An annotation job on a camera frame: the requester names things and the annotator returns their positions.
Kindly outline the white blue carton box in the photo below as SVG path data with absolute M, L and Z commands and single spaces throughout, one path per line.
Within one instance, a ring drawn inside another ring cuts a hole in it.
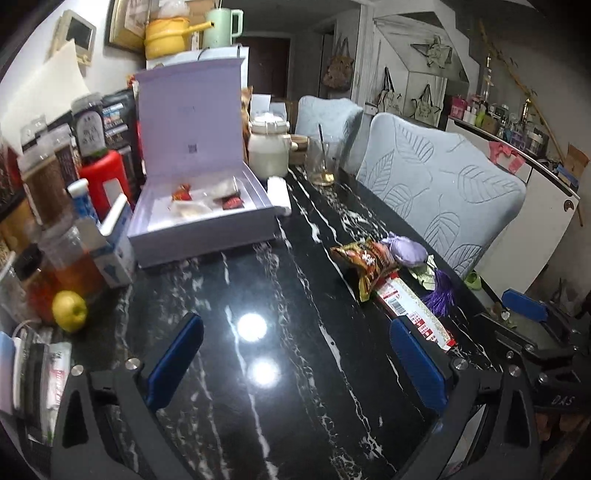
M 127 236 L 132 211 L 121 193 L 100 225 L 90 217 L 75 222 L 82 246 L 90 254 L 109 288 L 132 283 L 135 256 Z

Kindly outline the open lavender gift box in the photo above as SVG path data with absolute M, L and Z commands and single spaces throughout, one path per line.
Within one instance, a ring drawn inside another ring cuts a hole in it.
M 232 249 L 276 236 L 276 208 L 243 161 L 242 58 L 211 59 L 143 70 L 137 109 L 146 182 L 127 231 L 142 268 Z M 173 193 L 190 187 L 193 202 L 225 180 L 243 205 L 205 213 L 181 210 Z

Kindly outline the clear jar brown contents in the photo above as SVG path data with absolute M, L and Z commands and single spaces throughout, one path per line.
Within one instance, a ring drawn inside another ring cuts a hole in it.
M 18 167 L 32 211 L 43 228 L 71 216 L 60 165 L 51 148 L 34 145 L 18 159 Z

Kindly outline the clear drinking glass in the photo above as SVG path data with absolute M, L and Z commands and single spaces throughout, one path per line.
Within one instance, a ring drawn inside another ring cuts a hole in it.
M 342 140 L 325 132 L 318 124 L 315 134 L 308 137 L 308 153 L 305 173 L 308 182 L 315 186 L 329 187 L 335 183 L 342 153 Z

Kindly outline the green electric kettle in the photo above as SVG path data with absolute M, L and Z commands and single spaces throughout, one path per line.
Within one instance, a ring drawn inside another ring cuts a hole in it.
M 204 48 L 229 47 L 243 33 L 243 11 L 216 8 L 205 14 L 205 20 L 213 26 L 204 31 Z

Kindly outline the yellow green apple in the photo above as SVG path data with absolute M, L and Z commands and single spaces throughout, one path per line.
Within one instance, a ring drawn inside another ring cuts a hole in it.
M 58 292 L 52 302 L 52 314 L 56 324 L 67 333 L 81 330 L 88 315 L 85 300 L 76 292 Z

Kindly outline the red plastic stool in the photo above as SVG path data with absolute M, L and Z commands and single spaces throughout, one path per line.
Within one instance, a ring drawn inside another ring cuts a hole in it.
M 109 150 L 107 154 L 93 163 L 82 166 L 79 176 L 88 181 L 88 191 L 92 204 L 100 220 L 109 213 L 111 206 L 120 194 L 133 203 L 122 156 Z

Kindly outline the black labelled food bag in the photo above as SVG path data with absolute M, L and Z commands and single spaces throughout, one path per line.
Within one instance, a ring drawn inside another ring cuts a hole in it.
M 130 186 L 135 189 L 143 178 L 137 134 L 137 114 L 133 90 L 126 88 L 102 98 L 105 141 L 122 157 Z

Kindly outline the blue white tube bottle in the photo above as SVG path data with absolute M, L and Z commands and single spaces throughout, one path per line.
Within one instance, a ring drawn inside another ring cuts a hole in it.
M 74 210 L 79 218 L 90 218 L 96 225 L 100 224 L 98 214 L 89 195 L 89 183 L 87 179 L 81 178 L 68 185 L 67 193 L 73 202 Z

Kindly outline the amber liquid bottle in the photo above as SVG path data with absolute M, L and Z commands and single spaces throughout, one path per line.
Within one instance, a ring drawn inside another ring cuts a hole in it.
M 105 280 L 84 247 L 80 231 L 75 225 L 67 230 L 44 232 L 39 248 L 65 290 L 88 299 L 106 288 Z

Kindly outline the brown cereal snack packet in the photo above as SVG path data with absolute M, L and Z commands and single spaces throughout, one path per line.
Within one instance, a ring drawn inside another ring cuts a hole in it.
M 356 269 L 359 277 L 359 298 L 362 302 L 370 299 L 370 294 L 384 276 L 401 267 L 386 244 L 370 238 L 332 247 L 329 254 Z

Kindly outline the beige wall intercom panel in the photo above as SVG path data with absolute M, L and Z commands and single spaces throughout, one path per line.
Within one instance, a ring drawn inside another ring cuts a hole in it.
M 69 42 L 74 44 L 79 64 L 92 64 L 96 27 L 72 10 L 60 16 L 52 38 L 50 55 L 53 56 Z

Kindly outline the red white snack packet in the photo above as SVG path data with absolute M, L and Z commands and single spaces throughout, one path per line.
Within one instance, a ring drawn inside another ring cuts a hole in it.
M 394 317 L 406 316 L 426 340 L 437 343 L 445 352 L 456 345 L 453 336 L 397 272 L 382 279 L 375 293 Z

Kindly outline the white ceramic lidded jar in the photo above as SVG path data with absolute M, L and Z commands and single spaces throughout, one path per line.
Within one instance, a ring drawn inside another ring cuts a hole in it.
M 287 175 L 290 153 L 297 144 L 290 137 L 290 122 L 271 112 L 252 118 L 249 123 L 249 168 L 260 181 Z

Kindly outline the clear plastic packet in box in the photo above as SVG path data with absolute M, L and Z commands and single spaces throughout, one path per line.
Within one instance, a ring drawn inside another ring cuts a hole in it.
M 192 189 L 187 183 L 179 184 L 171 194 L 169 210 L 182 217 L 191 217 L 242 207 L 238 180 L 231 177 L 198 189 Z

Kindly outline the near light blue chair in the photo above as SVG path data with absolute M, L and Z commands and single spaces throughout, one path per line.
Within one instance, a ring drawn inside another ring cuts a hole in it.
M 356 181 L 407 222 L 464 279 L 517 217 L 526 185 L 465 136 L 389 113 L 370 123 Z

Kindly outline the light green paper packet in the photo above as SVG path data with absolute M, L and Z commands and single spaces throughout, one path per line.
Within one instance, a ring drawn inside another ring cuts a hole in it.
M 433 292 L 436 289 L 438 266 L 433 255 L 429 255 L 425 263 L 410 266 L 408 270 L 425 290 Z

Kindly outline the white side cabinet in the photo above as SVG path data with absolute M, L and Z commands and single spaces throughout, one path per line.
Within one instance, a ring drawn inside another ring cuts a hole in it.
M 524 293 L 556 250 L 578 212 L 580 197 L 540 162 L 488 132 L 455 118 L 448 119 L 446 130 L 466 137 L 526 185 L 519 214 L 475 267 L 497 296 L 508 289 Z

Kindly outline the dark lidded jar with label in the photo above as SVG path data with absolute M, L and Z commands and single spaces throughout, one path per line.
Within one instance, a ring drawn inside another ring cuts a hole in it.
M 71 104 L 73 130 L 83 165 L 104 157 L 108 148 L 103 123 L 103 105 L 100 93 L 90 93 Z

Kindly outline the white rolled tissue pack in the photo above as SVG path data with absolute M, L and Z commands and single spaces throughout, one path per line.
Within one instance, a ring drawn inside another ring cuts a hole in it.
M 286 180 L 276 176 L 267 179 L 267 197 L 276 209 L 277 216 L 290 216 L 291 203 Z

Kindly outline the gold framed picture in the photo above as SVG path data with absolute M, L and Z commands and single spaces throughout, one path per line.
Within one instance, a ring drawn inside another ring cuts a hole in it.
M 150 4 L 149 0 L 110 1 L 104 43 L 116 49 L 142 54 Z

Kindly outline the white foam board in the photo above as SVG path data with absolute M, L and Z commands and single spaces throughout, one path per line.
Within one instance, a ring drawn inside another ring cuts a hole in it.
M 1 116 L 1 131 L 8 144 L 22 153 L 21 129 L 42 115 L 49 123 L 90 93 L 80 72 L 75 43 L 70 40 L 18 88 Z

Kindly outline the hanging brown bag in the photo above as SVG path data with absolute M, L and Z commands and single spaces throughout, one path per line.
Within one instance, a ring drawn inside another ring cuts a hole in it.
M 355 59 L 349 52 L 349 38 L 339 37 L 335 52 L 332 54 L 329 66 L 322 78 L 322 84 L 331 90 L 349 91 L 353 82 L 353 64 L 355 64 Z

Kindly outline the yellow enamel pot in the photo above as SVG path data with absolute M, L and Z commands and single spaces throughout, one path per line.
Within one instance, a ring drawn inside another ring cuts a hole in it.
M 190 46 L 189 37 L 193 33 L 204 32 L 213 26 L 211 21 L 190 26 L 187 17 L 150 21 L 144 37 L 145 58 L 153 60 L 187 51 Z

